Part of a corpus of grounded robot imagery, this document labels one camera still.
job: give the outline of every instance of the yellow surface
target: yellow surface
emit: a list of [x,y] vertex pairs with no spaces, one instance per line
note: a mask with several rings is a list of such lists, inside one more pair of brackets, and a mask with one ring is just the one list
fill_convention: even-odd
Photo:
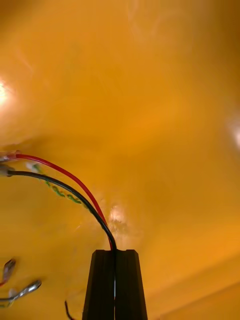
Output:
[[[180,320],[174,311],[240,281],[239,7],[1,1],[1,149],[86,183],[119,249],[139,253],[150,320]],[[64,320],[67,298],[80,319],[92,252],[108,249],[102,229],[38,180],[2,178],[0,190],[0,261],[18,261],[1,295],[43,282],[0,318]],[[232,294],[212,305],[228,310]]]

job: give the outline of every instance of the wire end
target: wire end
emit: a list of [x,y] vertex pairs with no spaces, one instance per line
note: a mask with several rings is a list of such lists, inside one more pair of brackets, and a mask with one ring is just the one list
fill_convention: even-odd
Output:
[[6,164],[0,164],[0,177],[11,177],[10,172],[14,170],[14,168]]

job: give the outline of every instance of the glossy surface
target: glossy surface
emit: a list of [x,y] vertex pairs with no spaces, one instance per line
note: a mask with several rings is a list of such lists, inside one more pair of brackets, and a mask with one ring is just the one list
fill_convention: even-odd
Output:
[[[1,150],[89,187],[119,249],[139,253],[150,320],[239,282],[239,2],[5,3]],[[0,262],[17,260],[1,296],[42,280],[1,319],[64,320],[66,298],[80,319],[105,234],[38,180],[3,177],[0,190]]]

